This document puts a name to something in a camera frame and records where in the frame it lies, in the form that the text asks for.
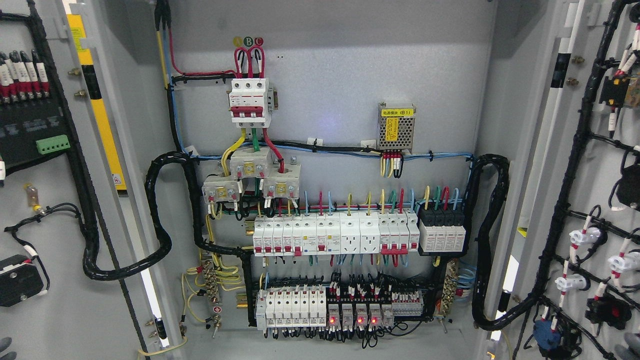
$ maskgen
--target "red wire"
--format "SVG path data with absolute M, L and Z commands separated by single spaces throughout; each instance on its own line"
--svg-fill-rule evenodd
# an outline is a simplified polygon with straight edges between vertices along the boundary
M 442 206 L 442 208 L 446 211 L 447 210 L 447 206 L 449 205 L 449 187 L 445 186 L 444 189 L 442 189 L 442 196 L 440 197 L 440 202 L 442 202 L 442 199 L 444 199 L 445 194 L 447 195 L 447 198 L 444 202 L 444 205 Z
M 249 59 L 251 59 L 251 53 L 254 50 L 260 51 L 260 73 L 258 74 L 258 76 L 260 76 L 261 78 L 264 78 L 264 49 L 260 45 L 251 46 L 249 48 Z
M 278 172 L 281 174 L 284 174 L 284 158 L 280 154 L 280 151 L 278 151 L 278 148 L 276 148 L 276 146 L 273 145 L 273 142 L 271 142 L 271 139 L 269 138 L 269 134 L 267 134 L 266 127 L 262 128 L 262 135 L 264 135 L 264 142 L 267 143 L 271 151 L 273 151 L 273 154 L 275 154 L 276 158 L 278 158 L 278 162 L 280 163 L 280 170 L 278 170 Z
M 398 213 L 402 213 L 402 202 L 404 201 L 404 188 L 400 189 L 400 209 Z
M 171 28 L 169 28 L 169 53 L 171 54 L 171 65 L 178 73 L 184 76 L 208 76 L 208 75 L 234 74 L 236 75 L 237 78 L 239 78 L 238 74 L 236 74 L 236 72 L 233 70 L 211 71 L 211 72 L 184 72 L 178 69 L 178 67 L 175 66 L 175 58 L 173 56 L 173 34 L 171 32 Z
M 244 47 L 237 47 L 236 50 L 234 51 L 234 61 L 236 63 L 236 77 L 241 78 L 243 74 L 242 66 L 238 62 L 238 53 L 244 53 L 244 57 L 247 60 L 246 73 L 249 78 L 252 78 L 253 77 L 253 61 L 251 60 L 251 53 L 249 52 L 249 50 L 245 49 Z

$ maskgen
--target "white light strip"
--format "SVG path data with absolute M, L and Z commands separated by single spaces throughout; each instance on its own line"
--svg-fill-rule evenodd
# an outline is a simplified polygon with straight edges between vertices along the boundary
M 156 318 L 162 318 L 162 312 L 160 311 L 160 303 L 158 302 L 158 297 L 156 296 L 156 288 L 154 286 L 154 282 L 151 279 L 151 273 L 149 269 L 145 269 L 140 272 L 142 275 L 142 283 L 145 286 L 145 292 L 147 292 L 147 298 L 149 300 L 149 306 L 151 307 L 151 313 Z M 159 339 L 162 347 L 169 346 L 168 339 Z

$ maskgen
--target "blue wire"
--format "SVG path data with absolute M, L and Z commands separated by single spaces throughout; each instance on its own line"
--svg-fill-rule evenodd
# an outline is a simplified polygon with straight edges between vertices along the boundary
M 167 35 L 166 35 L 166 30 L 163 30 L 163 52 L 164 52 L 164 66 L 166 67 L 166 78 L 167 81 L 171 81 L 171 63 L 170 63 L 170 54 L 169 54 L 169 48 L 168 48 L 168 41 L 167 41 Z M 184 145 L 182 143 L 182 135 L 180 134 L 180 122 L 178 120 L 178 107 L 177 104 L 175 102 L 175 94 L 172 91 L 171 92 L 171 102 L 173 104 L 173 117 L 175 119 L 175 133 L 176 133 L 176 137 L 178 138 L 178 144 L 180 145 L 180 149 L 185 153 L 185 154 L 189 154 L 189 152 L 184 148 Z M 189 155 L 191 158 L 194 159 L 202 159 L 202 160 L 219 160 L 222 159 L 222 156 L 194 156 L 194 155 Z
M 305 215 L 309 215 L 309 199 L 307 197 L 307 191 L 305 190 Z

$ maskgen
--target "black wire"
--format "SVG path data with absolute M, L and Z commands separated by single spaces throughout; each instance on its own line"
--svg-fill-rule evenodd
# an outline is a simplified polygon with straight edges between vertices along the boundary
M 401 324 L 401 323 L 403 323 L 403 324 L 405 324 L 405 325 L 406 325 L 406 327 L 405 327 L 404 329 L 400 329 L 399 324 Z M 391 335 L 391 336 L 398 336 L 398 337 L 400 337 L 400 336 L 405 336 L 405 335 L 409 335 L 409 334 L 411 334 L 412 332 L 414 332 L 416 329 L 418 329 L 418 326 L 422 325 L 422 323 L 423 323 L 423 321 L 422 321 L 422 320 L 420 320 L 417 324 L 415 324 L 415 326 L 414 326 L 411 330 L 409 330 L 409 331 L 407 331 L 407 332 L 403 332 L 402 334 L 394 334 L 392 331 L 393 331 L 395 328 L 398 328 L 398 329 L 400 329 L 401 331 L 407 330 L 407 328 L 409 328 L 409 325 L 408 325 L 407 323 L 399 322 L 399 323 L 396 323 L 396 324 L 391 328 L 391 330 L 387 331 L 387 334 L 389 334 L 389 335 Z

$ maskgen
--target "green wire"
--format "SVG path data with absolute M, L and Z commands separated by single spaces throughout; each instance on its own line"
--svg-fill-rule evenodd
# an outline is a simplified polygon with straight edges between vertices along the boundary
M 255 128 L 251 129 L 251 137 L 253 138 L 253 151 L 255 152 L 260 151 L 260 145 L 258 145 L 258 134 Z
M 437 210 L 438 207 L 440 206 L 440 196 L 442 195 L 442 189 L 440 188 L 440 186 L 436 186 L 436 197 L 435 199 L 433 199 L 433 202 L 435 203 L 433 209 Z

